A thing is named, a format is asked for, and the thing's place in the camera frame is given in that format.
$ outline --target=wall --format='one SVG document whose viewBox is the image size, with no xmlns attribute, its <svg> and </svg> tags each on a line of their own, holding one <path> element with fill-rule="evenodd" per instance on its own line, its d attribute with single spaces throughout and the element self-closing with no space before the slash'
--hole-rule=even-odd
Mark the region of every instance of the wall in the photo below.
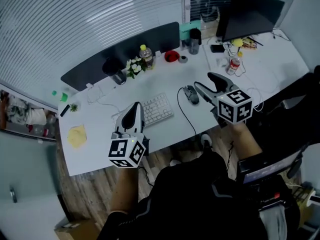
<svg viewBox="0 0 320 240">
<path fill-rule="evenodd" d="M 320 65 L 320 0 L 293 0 L 280 24 L 311 71 Z"/>
<path fill-rule="evenodd" d="M 10 185 L 18 203 L 13 203 Z M 67 221 L 60 205 L 56 143 L 0 132 L 0 230 L 8 240 L 58 240 Z"/>
</svg>

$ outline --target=white desk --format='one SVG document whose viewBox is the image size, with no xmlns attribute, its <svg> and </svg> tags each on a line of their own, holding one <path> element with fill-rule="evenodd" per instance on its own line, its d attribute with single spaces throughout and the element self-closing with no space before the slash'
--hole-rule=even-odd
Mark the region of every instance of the white desk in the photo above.
<svg viewBox="0 0 320 240">
<path fill-rule="evenodd" d="M 82 174 L 112 165 L 107 158 L 111 133 L 114 131 L 111 116 L 118 111 L 112 106 L 102 104 L 113 104 L 122 111 L 135 101 L 144 101 L 160 93 L 166 93 L 174 116 L 145 128 L 143 132 L 150 139 L 149 151 L 154 152 L 194 135 L 192 127 L 178 107 L 177 92 L 179 88 L 193 85 L 195 81 L 215 90 L 215 85 L 207 77 L 209 71 L 229 77 L 242 89 L 247 90 L 257 86 L 267 91 L 261 91 L 263 100 L 270 98 L 309 72 L 291 42 L 279 37 L 270 38 L 263 44 L 264 46 L 259 46 L 258 50 L 242 50 L 246 73 L 240 77 L 229 76 L 224 68 L 217 68 L 216 59 L 223 55 L 211 53 L 209 45 L 203 45 L 197 55 L 191 55 L 187 50 L 176 49 L 180 55 L 188 57 L 186 64 L 178 61 L 168 63 L 161 56 L 156 60 L 155 69 L 141 72 L 135 79 L 127 79 L 124 85 L 116 85 L 109 77 L 99 81 L 95 86 L 98 85 L 102 92 L 107 94 L 99 99 L 99 103 L 88 104 L 87 89 L 71 97 L 68 103 L 79 101 L 80 110 L 68 111 L 63 117 L 59 117 L 63 152 L 69 174 L 71 176 Z M 258 104 L 260 96 L 257 91 L 252 91 L 252 97 L 254 104 Z M 213 107 L 201 97 L 199 104 L 192 105 L 181 90 L 179 102 L 197 134 L 218 125 L 210 112 Z M 65 103 L 59 105 L 59 114 L 65 106 Z M 87 141 L 80 148 L 74 149 L 67 141 L 68 131 L 82 124 Z"/>
</svg>

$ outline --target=wooden floor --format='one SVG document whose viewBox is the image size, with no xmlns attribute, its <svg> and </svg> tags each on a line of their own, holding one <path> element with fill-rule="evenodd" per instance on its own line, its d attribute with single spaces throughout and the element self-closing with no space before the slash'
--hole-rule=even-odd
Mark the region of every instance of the wooden floor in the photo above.
<svg viewBox="0 0 320 240">
<path fill-rule="evenodd" d="M 93 219 L 98 228 L 105 224 L 110 212 L 110 199 L 121 169 L 108 167 L 76 176 L 69 176 L 61 144 L 59 124 L 56 124 L 57 163 L 62 197 L 74 220 Z M 208 131 L 213 150 L 220 154 L 227 164 L 232 139 L 227 128 L 212 128 Z M 191 161 L 201 155 L 196 137 L 150 153 L 142 159 L 151 183 L 154 183 L 161 169 L 169 166 L 172 158 L 182 162 Z M 233 150 L 228 170 L 231 179 L 236 178 L 237 156 Z M 139 170 L 139 200 L 147 197 L 152 187 L 147 183 L 143 169 Z"/>
</svg>

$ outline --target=white keyboard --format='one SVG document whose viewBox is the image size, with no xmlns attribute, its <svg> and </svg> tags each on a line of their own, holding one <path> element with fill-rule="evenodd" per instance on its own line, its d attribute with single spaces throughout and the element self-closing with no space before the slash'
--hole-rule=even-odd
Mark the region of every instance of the white keyboard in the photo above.
<svg viewBox="0 0 320 240">
<path fill-rule="evenodd" d="M 143 101 L 141 104 L 143 106 L 144 123 L 146 127 L 174 115 L 164 93 Z"/>
</svg>

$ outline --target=person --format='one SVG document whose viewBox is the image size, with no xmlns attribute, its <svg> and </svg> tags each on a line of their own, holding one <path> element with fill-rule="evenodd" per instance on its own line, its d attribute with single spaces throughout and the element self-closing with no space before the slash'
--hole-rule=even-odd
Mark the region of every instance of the person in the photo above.
<svg viewBox="0 0 320 240">
<path fill-rule="evenodd" d="M 19 125 L 46 125 L 49 110 L 34 108 L 32 105 L 6 91 L 1 91 L 0 129 L 7 127 L 7 122 Z"/>
<path fill-rule="evenodd" d="M 244 123 L 229 125 L 239 159 L 262 153 Z M 138 203 L 138 170 L 120 169 L 98 240 L 268 239 L 250 188 L 228 178 L 224 159 L 201 136 L 203 154 L 166 167 Z"/>
</svg>

